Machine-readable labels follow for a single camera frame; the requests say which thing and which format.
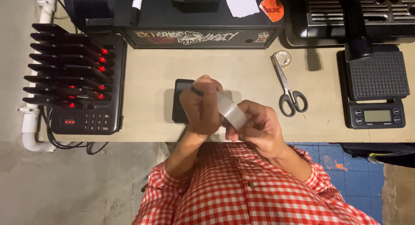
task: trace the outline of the red gingham shirt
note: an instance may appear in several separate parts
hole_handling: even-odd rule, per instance
[[[153,168],[132,224],[378,225],[345,203],[321,165],[311,166],[303,182],[245,143],[204,143],[186,179],[169,177],[164,163]]]

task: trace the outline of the stainless steel grille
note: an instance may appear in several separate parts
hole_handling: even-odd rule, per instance
[[[308,0],[314,22],[343,21],[339,0]],[[360,0],[369,21],[415,20],[415,0]]]

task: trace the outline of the hand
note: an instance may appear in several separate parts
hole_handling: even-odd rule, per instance
[[[238,104],[245,112],[248,122],[236,132],[232,126],[226,128],[225,138],[236,142],[239,137],[256,145],[265,158],[278,158],[287,150],[277,113],[273,108],[244,100]]]
[[[204,93],[203,97],[186,89],[180,93],[180,103],[189,120],[187,131],[202,135],[206,140],[221,125],[216,91],[223,92],[223,88],[218,81],[211,79],[208,75],[198,78],[193,86]]]

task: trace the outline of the black ring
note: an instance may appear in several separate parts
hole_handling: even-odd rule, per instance
[[[200,90],[196,89],[194,86],[191,86],[191,87],[190,87],[190,90],[191,90],[193,93],[195,93],[196,95],[203,97],[203,91],[200,91]]]

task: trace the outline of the white paper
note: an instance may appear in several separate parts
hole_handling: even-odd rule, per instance
[[[133,0],[132,1],[132,7],[135,7],[139,10],[141,10],[141,4],[142,4],[143,0]]]
[[[259,12],[256,0],[226,0],[233,17],[245,17]]]

